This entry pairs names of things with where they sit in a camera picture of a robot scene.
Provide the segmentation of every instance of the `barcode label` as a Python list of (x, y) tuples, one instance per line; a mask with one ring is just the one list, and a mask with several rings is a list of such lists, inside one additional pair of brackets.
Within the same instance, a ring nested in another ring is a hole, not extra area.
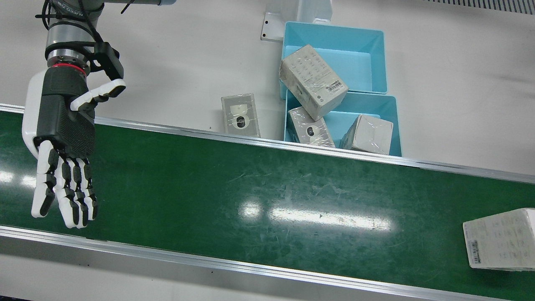
[(479, 246), (477, 245), (477, 240), (472, 240), (468, 242), (470, 247), (470, 255), (473, 264), (480, 264), (481, 257), (479, 257)]
[(342, 86), (343, 86), (342, 83), (341, 83), (339, 80), (337, 80), (337, 81), (335, 81), (334, 83), (332, 83), (332, 84), (326, 86), (325, 88), (326, 88), (330, 93), (333, 93), (333, 92), (338, 91)]

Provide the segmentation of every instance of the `white cardboard box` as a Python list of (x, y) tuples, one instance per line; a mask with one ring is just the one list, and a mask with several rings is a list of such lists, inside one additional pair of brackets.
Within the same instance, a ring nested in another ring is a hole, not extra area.
[(463, 223), (470, 267), (535, 270), (535, 208), (522, 208)]
[(288, 130), (299, 143), (335, 147), (323, 118), (314, 121), (303, 107), (288, 111)]
[(279, 77), (315, 121), (336, 108), (348, 91), (311, 45), (284, 58)]
[(368, 115), (359, 115), (343, 136), (340, 148), (388, 155), (394, 124)]
[(260, 138), (253, 94), (221, 97), (225, 133)]

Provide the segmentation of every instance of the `red ring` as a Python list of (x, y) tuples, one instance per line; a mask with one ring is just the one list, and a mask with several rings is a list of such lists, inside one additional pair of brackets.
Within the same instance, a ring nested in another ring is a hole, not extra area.
[(85, 77), (87, 76), (86, 72), (85, 72), (82, 68), (80, 68), (80, 67), (78, 67), (78, 66), (76, 66), (76, 65), (67, 64), (67, 63), (57, 63), (56, 65), (53, 65), (52, 67), (63, 67), (63, 66), (64, 66), (64, 67), (72, 67), (72, 68), (75, 68), (76, 70), (82, 72), (82, 73), (83, 73), (83, 76), (85, 76)]

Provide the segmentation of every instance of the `robot finger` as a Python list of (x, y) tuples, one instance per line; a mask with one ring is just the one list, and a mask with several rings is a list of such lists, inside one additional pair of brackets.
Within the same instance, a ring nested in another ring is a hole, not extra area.
[(89, 160), (77, 159), (78, 164), (80, 165), (80, 170), (82, 173), (82, 191), (86, 195), (85, 202), (88, 207), (89, 220), (92, 221), (97, 217), (98, 213), (98, 202), (93, 190), (93, 175), (91, 174), (91, 165)]
[(39, 145), (39, 156), (37, 158), (37, 174), (32, 203), (33, 217), (45, 217), (54, 201), (53, 188), (56, 186), (54, 173), (58, 166), (58, 160), (59, 155), (52, 143), (48, 140), (43, 141)]
[(80, 203), (74, 200), (74, 190), (71, 189), (71, 167), (64, 158), (59, 159), (56, 169), (56, 186), (54, 191), (58, 198), (59, 211), (67, 228), (82, 227), (80, 223)]
[(76, 158), (67, 158), (65, 160), (69, 167), (71, 168), (71, 189), (74, 190), (74, 202), (79, 205), (79, 216), (81, 218), (78, 228), (83, 228), (87, 226), (88, 221), (88, 206), (85, 202), (86, 195), (82, 191), (82, 172), (80, 170), (80, 165)]

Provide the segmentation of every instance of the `robotic arm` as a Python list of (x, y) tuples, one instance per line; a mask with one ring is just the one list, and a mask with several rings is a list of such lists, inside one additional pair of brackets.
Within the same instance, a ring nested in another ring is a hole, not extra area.
[[(48, 69), (30, 80), (22, 137), (37, 158), (34, 217), (47, 215), (55, 198), (65, 225), (83, 228), (97, 215), (88, 160), (95, 144), (95, 107), (125, 88), (119, 52), (95, 29), (104, 2), (173, 4), (176, 0), (45, 0)], [(86, 77), (103, 70), (111, 82), (89, 90)]]

